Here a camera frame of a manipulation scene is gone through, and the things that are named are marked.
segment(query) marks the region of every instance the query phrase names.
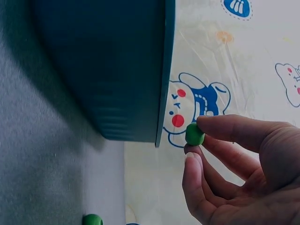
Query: white fabric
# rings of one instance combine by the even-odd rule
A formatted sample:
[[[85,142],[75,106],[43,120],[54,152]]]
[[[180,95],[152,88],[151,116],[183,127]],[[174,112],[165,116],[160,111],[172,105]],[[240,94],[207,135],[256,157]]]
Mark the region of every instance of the white fabric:
[[[299,7],[297,0],[177,0],[161,146],[125,146],[131,222],[199,224],[181,189],[184,131],[197,116],[234,113],[300,125]],[[243,183],[205,154],[227,180]]]

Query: hand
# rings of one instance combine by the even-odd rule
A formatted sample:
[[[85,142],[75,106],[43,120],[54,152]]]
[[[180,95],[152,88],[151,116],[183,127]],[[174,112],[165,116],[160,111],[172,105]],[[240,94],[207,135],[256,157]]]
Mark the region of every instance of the hand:
[[[199,117],[203,146],[241,177],[223,179],[200,147],[186,145],[182,187],[190,213],[204,225],[300,224],[300,129],[236,115]],[[232,142],[259,153],[260,163]]]

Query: blue circle print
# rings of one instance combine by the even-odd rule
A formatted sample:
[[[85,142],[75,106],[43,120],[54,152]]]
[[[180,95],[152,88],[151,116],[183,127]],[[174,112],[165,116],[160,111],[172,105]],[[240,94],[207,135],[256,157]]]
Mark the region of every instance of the blue circle print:
[[[246,18],[250,15],[250,4],[248,0],[224,0],[224,6],[232,14]]]

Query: finger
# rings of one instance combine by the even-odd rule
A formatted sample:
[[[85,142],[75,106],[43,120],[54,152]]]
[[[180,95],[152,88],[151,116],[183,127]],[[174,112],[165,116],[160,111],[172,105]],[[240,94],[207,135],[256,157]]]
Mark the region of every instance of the finger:
[[[261,169],[256,159],[243,153],[231,142],[216,140],[206,135],[203,146],[243,180],[248,180],[255,171]]]
[[[202,188],[202,168],[203,165],[195,158],[194,153],[188,153],[182,188],[190,213],[201,223],[207,224],[217,208],[205,198]]]
[[[236,142],[242,147],[258,152],[263,140],[273,131],[292,127],[284,122],[268,122],[238,115],[198,117],[198,127],[213,138]]]
[[[186,145],[185,153],[195,152],[200,155],[203,164],[203,172],[205,180],[212,190],[213,194],[223,199],[233,199],[237,193],[239,186],[226,181],[207,161],[199,146]]]
[[[202,161],[202,158],[200,157],[200,155],[196,152],[196,154],[194,154],[194,157],[195,159],[198,160],[198,162],[200,163],[200,166],[203,166],[203,161]],[[217,206],[217,207],[220,207],[221,205],[224,205],[226,204],[226,199],[220,197],[220,196],[216,196],[211,188],[209,187],[206,179],[205,179],[205,175],[202,176],[202,189],[203,189],[203,193],[204,193],[204,196],[205,196],[205,199],[207,201],[209,201],[210,203],[212,203],[213,205]]]

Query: cartoon rabbit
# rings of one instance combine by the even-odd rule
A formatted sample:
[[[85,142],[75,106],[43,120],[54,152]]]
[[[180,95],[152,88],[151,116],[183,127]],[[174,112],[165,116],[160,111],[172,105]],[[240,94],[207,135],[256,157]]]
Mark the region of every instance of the cartoon rabbit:
[[[178,81],[170,81],[164,130],[168,141],[184,147],[184,133],[188,124],[198,116],[223,115],[231,100],[229,89],[218,82],[206,86],[197,77],[181,73]]]

